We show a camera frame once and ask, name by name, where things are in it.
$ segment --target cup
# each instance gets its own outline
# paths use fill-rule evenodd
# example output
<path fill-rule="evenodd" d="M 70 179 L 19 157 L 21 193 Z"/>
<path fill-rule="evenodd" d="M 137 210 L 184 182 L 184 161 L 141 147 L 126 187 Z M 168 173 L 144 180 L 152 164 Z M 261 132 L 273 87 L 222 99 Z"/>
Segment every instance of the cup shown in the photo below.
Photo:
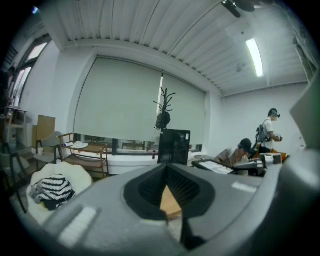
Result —
<path fill-rule="evenodd" d="M 44 154 L 44 148 L 43 147 L 39 147 L 38 148 L 38 155 L 42 156 Z"/>

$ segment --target corrugated ceiling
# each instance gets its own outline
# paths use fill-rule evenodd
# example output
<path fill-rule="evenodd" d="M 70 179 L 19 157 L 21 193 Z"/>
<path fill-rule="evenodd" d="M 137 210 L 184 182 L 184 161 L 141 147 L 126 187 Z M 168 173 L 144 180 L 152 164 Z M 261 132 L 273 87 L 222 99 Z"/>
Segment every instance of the corrugated ceiling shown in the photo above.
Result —
<path fill-rule="evenodd" d="M 241 11 L 221 0 L 61 0 L 69 41 L 111 39 L 149 47 L 196 70 L 223 95 L 307 81 L 290 24 L 277 6 Z M 255 38 L 264 77 L 256 76 L 246 40 Z"/>

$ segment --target roller blind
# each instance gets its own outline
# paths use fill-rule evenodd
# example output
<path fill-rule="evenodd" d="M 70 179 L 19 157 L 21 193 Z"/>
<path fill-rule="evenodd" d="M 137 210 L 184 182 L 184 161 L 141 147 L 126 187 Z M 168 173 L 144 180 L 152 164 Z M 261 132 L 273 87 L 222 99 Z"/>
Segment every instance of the roller blind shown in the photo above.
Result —
<path fill-rule="evenodd" d="M 74 132 L 153 141 L 161 73 L 121 60 L 97 58 L 84 83 Z"/>
<path fill-rule="evenodd" d="M 170 75 L 163 75 L 162 88 L 168 89 L 172 96 L 168 109 L 171 121 L 168 129 L 191 131 L 190 144 L 202 145 L 205 138 L 205 93 L 176 79 Z"/>

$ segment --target person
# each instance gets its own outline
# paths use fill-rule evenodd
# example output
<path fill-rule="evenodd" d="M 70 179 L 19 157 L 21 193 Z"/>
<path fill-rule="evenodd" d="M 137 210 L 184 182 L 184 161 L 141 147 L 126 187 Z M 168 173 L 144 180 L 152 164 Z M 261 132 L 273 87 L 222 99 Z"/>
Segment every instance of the person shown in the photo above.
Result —
<path fill-rule="evenodd" d="M 8 72 L 0 71 L 0 114 L 5 113 L 5 107 L 9 102 L 9 78 L 12 77 L 16 72 L 14 66 L 10 67 Z"/>
<path fill-rule="evenodd" d="M 237 149 L 227 148 L 218 154 L 214 161 L 217 163 L 222 163 L 228 167 L 233 167 L 239 162 L 248 162 L 248 155 L 252 152 L 252 143 L 250 139 L 245 138 L 241 140 Z"/>
<path fill-rule="evenodd" d="M 282 142 L 283 138 L 280 135 L 274 133 L 274 128 L 272 122 L 277 122 L 280 114 L 278 113 L 277 109 L 271 108 L 268 113 L 268 118 L 264 120 L 262 127 L 263 127 L 263 142 L 259 148 L 259 154 L 261 153 L 270 153 L 273 149 L 273 141 L 275 142 Z"/>

